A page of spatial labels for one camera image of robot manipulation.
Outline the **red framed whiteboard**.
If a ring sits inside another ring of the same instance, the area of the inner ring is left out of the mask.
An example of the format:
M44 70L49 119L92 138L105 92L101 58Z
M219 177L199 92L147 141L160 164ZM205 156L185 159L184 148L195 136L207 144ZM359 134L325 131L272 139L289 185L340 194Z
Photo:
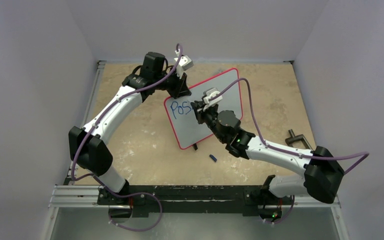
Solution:
M230 68L190 87L190 96L177 99L167 97L163 101L171 129L180 149L185 150L213 135L206 123L198 123L192 103L201 102L207 90L216 88L217 91L221 92L239 76L237 68ZM209 117L210 114L216 117L222 111L232 111L237 119L242 119L242 94L238 82L223 93L221 101L206 109L203 114L206 117Z

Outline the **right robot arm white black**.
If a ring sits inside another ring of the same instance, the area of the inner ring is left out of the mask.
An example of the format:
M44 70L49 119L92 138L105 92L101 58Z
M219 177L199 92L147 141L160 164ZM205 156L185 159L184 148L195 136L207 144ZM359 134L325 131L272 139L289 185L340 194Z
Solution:
M259 136L241 128L232 110L218 111L218 106L204 108L202 101L191 103L199 124L205 124L213 135L236 158L259 160L294 172L292 176L268 177L260 196L268 204L291 195L309 195L325 204L334 202L345 175L331 153L324 147L299 149L278 143L263 142Z

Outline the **blue marker cap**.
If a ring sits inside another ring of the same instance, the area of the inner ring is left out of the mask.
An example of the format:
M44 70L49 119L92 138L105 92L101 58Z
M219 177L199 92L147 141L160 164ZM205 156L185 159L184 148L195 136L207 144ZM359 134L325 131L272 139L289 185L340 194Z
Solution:
M214 155L210 154L209 157L212 159L213 162L217 162L217 158Z

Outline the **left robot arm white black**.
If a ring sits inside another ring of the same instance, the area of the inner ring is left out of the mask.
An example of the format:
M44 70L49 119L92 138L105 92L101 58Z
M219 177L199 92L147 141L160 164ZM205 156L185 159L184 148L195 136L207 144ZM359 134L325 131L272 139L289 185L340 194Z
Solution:
M86 169L89 176L107 187L110 199L118 205L129 199L129 182L113 166L107 144L126 117L156 90L166 91L175 99L192 94L185 72L194 65L193 61L179 50L175 53L175 63L169 65L163 54L148 52L99 114L68 133L72 165Z

